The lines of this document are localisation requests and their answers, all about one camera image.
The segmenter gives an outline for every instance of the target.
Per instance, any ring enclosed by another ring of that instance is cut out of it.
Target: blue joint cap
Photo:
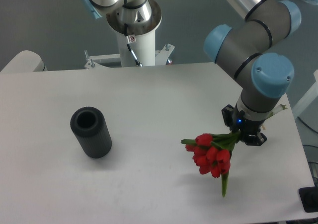
[[[93,16],[94,19],[102,18],[102,16],[98,13],[98,11],[95,9],[95,7],[90,3],[89,0],[82,0],[86,9],[89,11],[89,13]]]
[[[294,33],[294,31],[296,31],[299,28],[302,22],[302,14],[295,3],[289,0],[282,0],[280,1],[280,3],[283,3],[289,10],[290,19],[291,19],[291,28],[290,28],[289,35],[291,35],[292,33]]]
[[[232,28],[226,24],[219,25],[210,32],[204,41],[203,50],[209,58],[215,63],[219,50]]]
[[[255,60],[251,77],[256,89],[264,96],[280,98],[294,78],[294,67],[284,56],[263,54]]]

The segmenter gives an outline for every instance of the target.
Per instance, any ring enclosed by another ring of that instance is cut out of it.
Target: white table
[[[0,223],[246,224],[317,217],[303,211],[313,186],[290,109],[265,122],[261,147],[237,144],[228,191],[200,175],[179,142],[226,133],[221,109],[241,88],[217,65],[0,75]],[[281,103],[289,106],[287,97]],[[100,109],[113,139],[87,157],[72,114]]]

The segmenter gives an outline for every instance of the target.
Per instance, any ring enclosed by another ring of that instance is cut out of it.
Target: black foam cylinder
[[[83,107],[71,118],[71,129],[91,158],[101,158],[111,149],[112,141],[103,114],[94,107]]]

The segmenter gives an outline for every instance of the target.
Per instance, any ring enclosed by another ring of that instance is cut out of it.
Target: red tulip
[[[217,153],[218,152],[219,152],[219,150],[217,148],[215,148],[214,146],[209,148],[206,156],[207,156],[207,160],[210,164],[212,164],[215,160],[217,160]]]
[[[197,155],[197,156],[203,156],[203,155],[206,155],[206,153],[207,153],[207,150],[201,149],[198,146],[194,147],[193,150],[194,150],[194,154]]]
[[[221,175],[221,172],[217,165],[215,165],[214,167],[210,166],[210,172],[214,178],[218,178]]]
[[[227,149],[220,150],[217,153],[217,162],[218,163],[227,163],[230,161],[231,155]]]
[[[203,174],[207,174],[208,172],[210,172],[210,167],[209,166],[201,166],[199,169],[199,172],[203,175]]]
[[[208,166],[209,165],[205,155],[198,157],[196,159],[195,163],[196,163],[197,166]]]
[[[230,161],[226,163],[218,163],[218,167],[220,169],[221,174],[226,174],[230,170],[231,163]]]
[[[185,145],[185,149],[186,149],[187,151],[193,152],[193,151],[194,151],[194,148],[195,148],[195,146],[193,146],[193,145]]]
[[[213,141],[213,136],[210,134],[202,134],[195,138],[195,143],[199,146],[211,146],[211,142]]]

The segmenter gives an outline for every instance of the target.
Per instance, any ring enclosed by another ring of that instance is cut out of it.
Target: gray floor
[[[244,23],[225,0],[156,1],[163,14],[156,46],[175,45],[175,64],[209,62],[202,49],[207,34],[219,24],[239,28]],[[302,25],[270,51],[294,64],[296,75],[288,91],[294,106],[314,83],[313,72],[318,69],[318,6],[291,1],[302,12]],[[39,54],[50,71],[82,69],[84,50],[90,55],[118,53],[106,20],[91,19],[81,0],[0,0],[0,18],[0,70],[22,50]],[[301,115],[316,130],[317,107],[318,99]],[[296,123],[303,143],[318,145],[318,135]],[[306,148],[306,154],[318,161],[315,148]]]

